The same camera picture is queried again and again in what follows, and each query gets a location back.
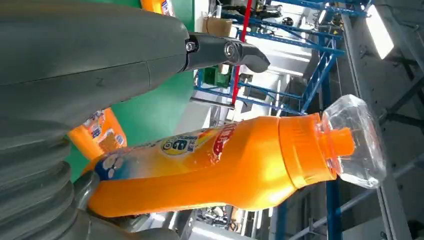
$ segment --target orange plastic bottle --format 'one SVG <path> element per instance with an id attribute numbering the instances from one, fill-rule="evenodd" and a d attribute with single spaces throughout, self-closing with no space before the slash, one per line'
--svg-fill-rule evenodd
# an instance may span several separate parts
<path id="1" fill-rule="evenodd" d="M 376 187 L 385 162 L 373 120 L 363 101 L 345 97 L 355 103 L 342 97 L 323 121 L 264 116 L 121 148 L 87 167 L 103 180 L 89 207 L 105 217 L 220 204 L 253 211 L 337 174 Z"/>
<path id="2" fill-rule="evenodd" d="M 146 11 L 175 17 L 171 0 L 140 0 L 140 2 Z"/>
<path id="3" fill-rule="evenodd" d="M 96 111 L 67 135 L 90 161 L 127 146 L 127 137 L 111 108 Z"/>

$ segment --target green wall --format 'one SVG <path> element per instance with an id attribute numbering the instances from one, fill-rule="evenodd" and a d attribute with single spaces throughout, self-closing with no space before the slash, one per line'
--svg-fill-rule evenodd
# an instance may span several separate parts
<path id="1" fill-rule="evenodd" d="M 140 7 L 139 0 L 87 0 Z M 194 30 L 194 0 L 172 0 L 175 14 L 189 31 Z M 128 145 L 172 135 L 193 93 L 193 72 L 179 73 L 157 89 L 112 106 Z M 66 159 L 72 167 L 71 180 L 75 181 L 88 160 L 73 145 Z"/>

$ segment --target screw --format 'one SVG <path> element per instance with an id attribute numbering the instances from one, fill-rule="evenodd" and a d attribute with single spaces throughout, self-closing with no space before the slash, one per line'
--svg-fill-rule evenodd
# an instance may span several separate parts
<path id="1" fill-rule="evenodd" d="M 187 50 L 187 52 L 192 52 L 194 50 L 196 50 L 196 43 L 189 41 L 185 44 L 185 49 Z"/>
<path id="2" fill-rule="evenodd" d="M 227 42 L 224 47 L 224 54 L 227 58 L 231 58 L 234 54 L 234 45 L 232 42 Z"/>

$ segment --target clear plastic packaging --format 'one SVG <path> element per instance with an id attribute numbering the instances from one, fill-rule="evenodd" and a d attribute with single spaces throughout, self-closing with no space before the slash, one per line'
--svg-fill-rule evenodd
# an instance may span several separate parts
<path id="1" fill-rule="evenodd" d="M 337 156 L 333 151 L 328 162 L 342 180 L 364 188 L 377 188 L 386 177 L 386 161 L 374 118 L 367 104 L 353 95 L 345 95 L 328 107 L 323 115 L 321 130 L 350 130 L 354 141 L 351 155 Z M 337 149 L 337 138 L 327 137 L 330 149 Z"/>

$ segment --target cardboard box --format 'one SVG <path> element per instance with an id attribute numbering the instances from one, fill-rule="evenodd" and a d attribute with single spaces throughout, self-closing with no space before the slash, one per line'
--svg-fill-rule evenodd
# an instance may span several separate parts
<path id="1" fill-rule="evenodd" d="M 205 17 L 203 19 L 202 32 L 217 37 L 228 37 L 230 35 L 233 21 L 215 17 Z"/>

